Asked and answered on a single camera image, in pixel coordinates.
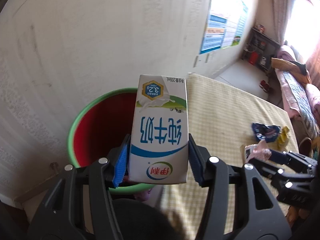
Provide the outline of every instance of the hexagonal badge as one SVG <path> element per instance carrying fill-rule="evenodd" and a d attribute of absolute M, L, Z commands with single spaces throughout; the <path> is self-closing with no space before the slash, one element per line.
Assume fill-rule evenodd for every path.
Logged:
<path fill-rule="evenodd" d="M 163 85 L 156 81 L 150 81 L 142 85 L 142 95 L 149 98 L 150 100 L 155 100 L 163 96 Z"/>

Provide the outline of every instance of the red bucket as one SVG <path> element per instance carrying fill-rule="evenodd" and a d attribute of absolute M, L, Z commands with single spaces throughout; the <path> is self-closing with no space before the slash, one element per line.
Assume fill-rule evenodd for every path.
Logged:
<path fill-rule="evenodd" d="M 126 134 L 131 134 L 136 96 L 136 88 L 114 90 L 95 99 L 80 112 L 68 136 L 68 155 L 76 168 L 107 156 L 112 148 L 121 145 Z M 109 190 L 125 195 L 153 186 L 140 183 Z"/>

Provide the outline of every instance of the window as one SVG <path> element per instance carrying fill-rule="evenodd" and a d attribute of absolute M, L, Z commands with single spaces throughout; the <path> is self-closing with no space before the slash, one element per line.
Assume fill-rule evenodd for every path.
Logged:
<path fill-rule="evenodd" d="M 295 0 L 284 40 L 303 57 L 304 63 L 313 52 L 320 34 L 319 0 Z"/>

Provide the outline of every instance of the white container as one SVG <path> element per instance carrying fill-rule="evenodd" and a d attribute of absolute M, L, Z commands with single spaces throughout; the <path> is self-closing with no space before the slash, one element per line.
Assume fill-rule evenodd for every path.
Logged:
<path fill-rule="evenodd" d="M 183 78 L 141 75 L 134 111 L 129 180 L 187 182 L 188 112 Z"/>

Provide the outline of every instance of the pink curtain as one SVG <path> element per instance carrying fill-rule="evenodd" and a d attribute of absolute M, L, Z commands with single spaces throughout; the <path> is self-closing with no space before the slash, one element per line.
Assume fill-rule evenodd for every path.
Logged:
<path fill-rule="evenodd" d="M 306 62 L 312 84 L 320 90 L 320 39 L 312 55 Z"/>
<path fill-rule="evenodd" d="M 295 0 L 273 0 L 273 17 L 277 42 L 283 44 L 284 34 L 287 28 L 288 19 L 291 17 L 291 12 Z"/>

